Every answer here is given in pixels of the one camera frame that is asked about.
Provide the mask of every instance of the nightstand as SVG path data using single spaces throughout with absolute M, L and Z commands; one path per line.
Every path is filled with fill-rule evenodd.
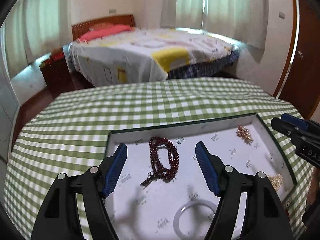
M 44 81 L 54 98 L 64 92 L 73 91 L 71 75 L 65 57 L 41 68 Z

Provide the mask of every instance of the gold hair clip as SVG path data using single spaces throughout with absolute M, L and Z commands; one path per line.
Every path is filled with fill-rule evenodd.
M 246 144 L 250 144 L 253 142 L 250 131 L 244 128 L 242 125 L 238 125 L 237 136 L 242 138 Z
M 277 174 L 276 176 L 268 176 L 268 179 L 270 180 L 275 191 L 278 192 L 283 184 L 282 176 L 280 174 Z

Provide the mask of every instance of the tray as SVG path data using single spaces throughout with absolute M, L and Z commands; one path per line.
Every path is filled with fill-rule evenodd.
M 237 137 L 238 125 L 250 130 L 248 145 Z M 179 153 L 179 169 L 170 183 L 158 179 L 147 187 L 140 183 L 152 171 L 148 141 L 153 136 L 168 138 Z M 179 240 L 173 227 L 177 211 L 187 203 L 205 200 L 217 206 L 219 198 L 210 192 L 195 156 L 195 146 L 203 141 L 211 154 L 221 158 L 240 173 L 281 174 L 284 183 L 277 192 L 281 201 L 297 185 L 284 152 L 257 114 L 239 115 L 197 122 L 110 132 L 106 156 L 112 156 L 120 143 L 128 148 L 128 157 L 114 192 L 105 200 L 111 222 L 120 240 Z M 164 167 L 170 167 L 167 150 L 158 151 Z M 246 193 L 241 194 L 233 239 L 241 234 Z M 214 217 L 214 210 L 193 205 L 179 219 L 183 239 L 204 239 Z

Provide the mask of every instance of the green and white gingham tablecloth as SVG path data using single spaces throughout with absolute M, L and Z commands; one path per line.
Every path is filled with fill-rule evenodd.
M 270 127 L 283 113 L 301 118 L 290 103 L 249 82 L 224 78 L 170 80 L 80 90 L 60 95 L 22 129 L 8 163 L 4 207 L 26 239 L 42 201 L 60 172 L 82 174 L 105 157 L 108 131 L 196 121 L 257 112 Z M 297 238 L 313 167 L 295 155 L 290 139 L 272 130 L 289 159 L 298 185 L 289 213 Z M 84 237 L 91 238 L 81 196 Z

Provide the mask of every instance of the white bedspread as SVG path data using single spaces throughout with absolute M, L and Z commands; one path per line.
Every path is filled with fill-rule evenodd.
M 165 80 L 171 70 L 226 57 L 232 49 L 211 36 L 156 29 L 73 42 L 70 56 L 75 69 L 99 87 Z

